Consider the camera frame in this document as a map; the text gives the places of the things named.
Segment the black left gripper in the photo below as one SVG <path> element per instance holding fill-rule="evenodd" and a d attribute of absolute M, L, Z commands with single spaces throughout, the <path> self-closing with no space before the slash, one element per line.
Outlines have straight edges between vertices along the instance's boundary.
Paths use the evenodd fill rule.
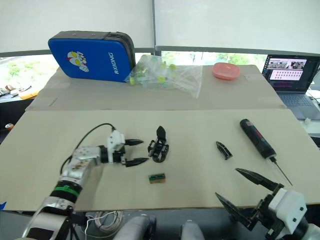
<path fill-rule="evenodd" d="M 144 143 L 144 141 L 141 139 L 125 140 L 126 146 L 136 146 L 142 143 Z M 124 145 L 121 145 L 120 147 L 118 147 L 116 150 L 113 151 L 113 154 L 112 154 L 113 162 L 122 164 L 126 167 L 134 167 L 134 166 L 145 163 L 149 159 L 148 157 L 139 157 L 139 158 L 134 158 L 132 160 L 126 160 L 125 153 L 126 153 L 126 150 Z"/>

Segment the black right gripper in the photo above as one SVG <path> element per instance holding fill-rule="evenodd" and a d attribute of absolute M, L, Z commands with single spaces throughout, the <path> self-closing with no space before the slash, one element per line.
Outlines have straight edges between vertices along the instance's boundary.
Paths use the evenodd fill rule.
<path fill-rule="evenodd" d="M 247 217 L 241 213 L 239 208 L 217 192 L 215 193 L 216 197 L 228 213 L 235 220 L 243 224 L 249 231 L 252 231 L 256 224 L 260 222 L 268 230 L 265 235 L 266 238 L 277 238 L 285 224 L 276 217 L 274 212 L 269 210 L 269 205 L 275 198 L 276 194 L 282 190 L 284 186 L 281 183 L 277 184 L 259 173 L 247 169 L 236 168 L 235 170 L 252 183 L 261 185 L 266 189 L 273 191 L 272 194 L 268 194 L 264 199 L 260 200 L 258 205 Z"/>

